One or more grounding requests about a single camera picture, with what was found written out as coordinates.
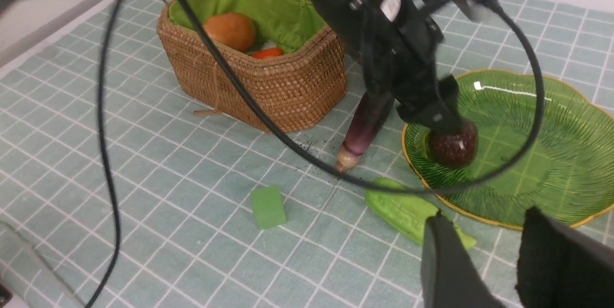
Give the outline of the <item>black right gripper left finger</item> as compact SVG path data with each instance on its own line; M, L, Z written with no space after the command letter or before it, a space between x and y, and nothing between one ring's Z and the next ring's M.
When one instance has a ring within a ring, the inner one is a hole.
M425 308L503 308L488 290L458 233L441 212L425 221L421 282Z

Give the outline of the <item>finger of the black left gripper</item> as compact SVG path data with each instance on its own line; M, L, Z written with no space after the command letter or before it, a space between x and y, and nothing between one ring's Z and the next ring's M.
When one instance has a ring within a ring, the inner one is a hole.
M402 103L397 106L397 113L405 123L423 126L439 135L454 135L463 129L462 116L442 102L418 107Z

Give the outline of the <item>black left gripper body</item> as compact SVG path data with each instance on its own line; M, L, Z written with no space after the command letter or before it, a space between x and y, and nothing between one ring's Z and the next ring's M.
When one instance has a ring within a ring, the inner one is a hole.
M398 106L442 102L458 111L458 84L452 76L437 76L436 50L443 34L434 20L410 0L401 0L392 19L368 0L357 0L357 10L367 92L390 94Z

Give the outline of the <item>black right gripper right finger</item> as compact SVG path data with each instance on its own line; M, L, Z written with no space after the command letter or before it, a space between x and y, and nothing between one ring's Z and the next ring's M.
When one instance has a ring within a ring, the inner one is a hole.
M525 308L614 305L613 249L536 207L525 213L516 273Z

